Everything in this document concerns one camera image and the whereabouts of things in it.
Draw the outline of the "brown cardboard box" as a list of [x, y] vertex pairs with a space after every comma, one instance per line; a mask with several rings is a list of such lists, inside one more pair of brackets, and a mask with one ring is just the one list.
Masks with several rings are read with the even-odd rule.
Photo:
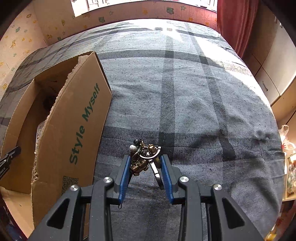
[[[46, 96], [55, 96], [50, 112]], [[25, 240], [72, 185], [92, 184], [102, 131], [112, 99], [102, 64], [87, 52], [33, 78], [18, 102], [4, 135], [1, 158], [21, 147], [1, 178], [5, 227]], [[46, 121], [35, 151], [39, 123]]]

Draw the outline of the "brass keychain with keys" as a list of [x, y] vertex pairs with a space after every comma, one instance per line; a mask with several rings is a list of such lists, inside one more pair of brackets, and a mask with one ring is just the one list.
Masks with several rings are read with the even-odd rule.
[[133, 176], [139, 176], [142, 171], [152, 169], [156, 182], [161, 190], [164, 184], [159, 170], [162, 168], [160, 160], [161, 147], [154, 144], [145, 144], [142, 139], [135, 139], [129, 147], [130, 172]]

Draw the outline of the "white remote control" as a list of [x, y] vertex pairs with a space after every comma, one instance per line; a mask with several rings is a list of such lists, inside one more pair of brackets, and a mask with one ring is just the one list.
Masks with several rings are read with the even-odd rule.
[[39, 141], [40, 141], [40, 138], [41, 138], [41, 135], [42, 135], [42, 132], [43, 132], [43, 128], [44, 128], [45, 122], [46, 122], [46, 121], [43, 121], [43, 122], [39, 123], [39, 125], [37, 126], [36, 142], [35, 142], [35, 151], [34, 151], [34, 154], [37, 153], [37, 149], [38, 149]]

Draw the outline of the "black round object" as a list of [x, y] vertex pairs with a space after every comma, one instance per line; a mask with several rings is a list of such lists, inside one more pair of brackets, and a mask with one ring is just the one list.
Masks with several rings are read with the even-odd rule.
[[53, 107], [54, 103], [56, 101], [55, 96], [46, 96], [43, 101], [43, 107], [46, 111], [50, 112], [51, 108]]

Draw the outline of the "wooden shelf with items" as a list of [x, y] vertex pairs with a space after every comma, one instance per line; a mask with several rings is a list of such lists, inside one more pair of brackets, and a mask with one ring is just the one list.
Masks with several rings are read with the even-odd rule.
[[295, 153], [285, 159], [284, 191], [280, 213], [264, 240], [284, 238], [295, 218]]

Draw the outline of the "white plastic bag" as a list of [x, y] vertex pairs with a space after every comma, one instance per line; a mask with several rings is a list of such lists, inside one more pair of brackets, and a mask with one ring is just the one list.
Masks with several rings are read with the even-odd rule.
[[282, 125], [281, 129], [279, 129], [278, 132], [280, 134], [282, 151], [285, 154], [285, 157], [287, 158], [295, 153], [295, 144], [292, 143], [287, 137], [287, 134], [289, 132], [289, 126]]

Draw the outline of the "grey plaid bed sheet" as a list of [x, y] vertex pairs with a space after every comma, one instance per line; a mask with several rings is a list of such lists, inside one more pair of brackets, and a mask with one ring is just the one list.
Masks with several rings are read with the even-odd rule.
[[269, 101], [215, 30], [143, 19], [96, 27], [30, 54], [1, 98], [1, 134], [44, 70], [94, 51], [112, 91], [94, 181], [121, 163], [136, 138], [158, 144], [196, 182], [221, 184], [262, 236], [283, 193], [284, 155]]

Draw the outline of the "cream wardrobe cabinet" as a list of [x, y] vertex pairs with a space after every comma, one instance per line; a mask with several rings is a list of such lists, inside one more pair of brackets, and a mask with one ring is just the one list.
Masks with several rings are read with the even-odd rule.
[[281, 22], [260, 4], [243, 56], [278, 122], [295, 110], [295, 45]]

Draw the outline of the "red curtain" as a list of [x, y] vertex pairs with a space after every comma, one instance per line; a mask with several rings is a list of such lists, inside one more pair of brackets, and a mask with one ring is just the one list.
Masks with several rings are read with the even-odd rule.
[[259, 6], [258, 0], [218, 0], [217, 32], [243, 57]]

